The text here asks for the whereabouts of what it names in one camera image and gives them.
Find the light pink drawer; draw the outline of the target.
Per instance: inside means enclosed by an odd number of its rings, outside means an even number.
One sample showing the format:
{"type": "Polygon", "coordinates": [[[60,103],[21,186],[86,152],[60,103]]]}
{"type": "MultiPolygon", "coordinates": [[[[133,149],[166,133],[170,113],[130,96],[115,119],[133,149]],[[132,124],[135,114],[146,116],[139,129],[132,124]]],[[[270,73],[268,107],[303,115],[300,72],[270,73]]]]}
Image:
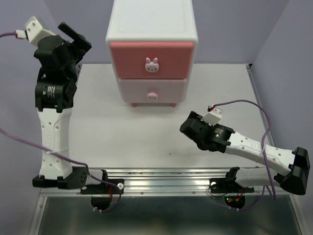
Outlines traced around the light pink drawer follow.
{"type": "Polygon", "coordinates": [[[170,103],[184,100],[185,79],[119,79],[119,90],[126,103],[170,103]]]}

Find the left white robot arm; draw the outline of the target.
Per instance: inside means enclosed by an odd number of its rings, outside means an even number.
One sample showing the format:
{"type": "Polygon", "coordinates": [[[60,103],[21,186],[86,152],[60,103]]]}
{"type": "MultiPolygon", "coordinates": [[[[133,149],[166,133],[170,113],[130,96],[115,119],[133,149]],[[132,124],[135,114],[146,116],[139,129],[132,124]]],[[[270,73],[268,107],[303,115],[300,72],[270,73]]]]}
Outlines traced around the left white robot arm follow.
{"type": "Polygon", "coordinates": [[[35,106],[41,122],[42,164],[33,178],[37,188],[79,189],[88,181],[88,170],[69,161],[69,122],[78,80],[76,66],[91,43],[62,22],[58,28],[69,42],[33,17],[26,24],[28,41],[36,46],[41,67],[35,87],[35,106]]]}

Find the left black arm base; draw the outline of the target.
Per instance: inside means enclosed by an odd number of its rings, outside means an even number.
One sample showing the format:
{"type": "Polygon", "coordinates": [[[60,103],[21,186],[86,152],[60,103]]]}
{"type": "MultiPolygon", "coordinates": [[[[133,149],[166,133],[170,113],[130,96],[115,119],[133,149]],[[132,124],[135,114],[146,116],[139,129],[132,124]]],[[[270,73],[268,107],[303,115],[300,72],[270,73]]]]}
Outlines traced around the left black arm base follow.
{"type": "Polygon", "coordinates": [[[80,190],[81,195],[90,195],[90,205],[95,212],[110,212],[120,205],[125,180],[121,178],[108,179],[108,182],[109,185],[88,185],[80,190]]]}

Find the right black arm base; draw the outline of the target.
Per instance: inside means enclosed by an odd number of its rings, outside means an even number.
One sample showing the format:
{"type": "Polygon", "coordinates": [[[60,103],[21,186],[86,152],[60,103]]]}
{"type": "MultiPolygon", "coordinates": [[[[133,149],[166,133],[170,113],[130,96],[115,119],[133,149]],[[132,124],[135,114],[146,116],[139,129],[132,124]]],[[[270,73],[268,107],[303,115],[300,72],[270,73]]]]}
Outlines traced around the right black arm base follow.
{"type": "Polygon", "coordinates": [[[242,210],[246,204],[246,193],[253,193],[254,187],[243,187],[226,178],[209,179],[208,193],[214,198],[222,198],[230,209],[242,210]]]}

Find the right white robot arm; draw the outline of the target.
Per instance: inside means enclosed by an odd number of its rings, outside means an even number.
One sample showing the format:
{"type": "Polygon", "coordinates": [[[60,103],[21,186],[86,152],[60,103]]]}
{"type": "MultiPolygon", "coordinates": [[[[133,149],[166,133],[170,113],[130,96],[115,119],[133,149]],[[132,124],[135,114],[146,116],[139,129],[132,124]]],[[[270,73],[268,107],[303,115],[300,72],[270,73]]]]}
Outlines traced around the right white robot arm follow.
{"type": "Polygon", "coordinates": [[[232,167],[223,178],[211,178],[212,193],[251,193],[254,186],[280,187],[284,191],[304,195],[310,172],[308,151],[302,147],[281,149],[245,137],[232,128],[220,125],[219,110],[201,116],[192,111],[180,126],[180,132],[202,151],[220,152],[251,160],[262,167],[232,167]]]}

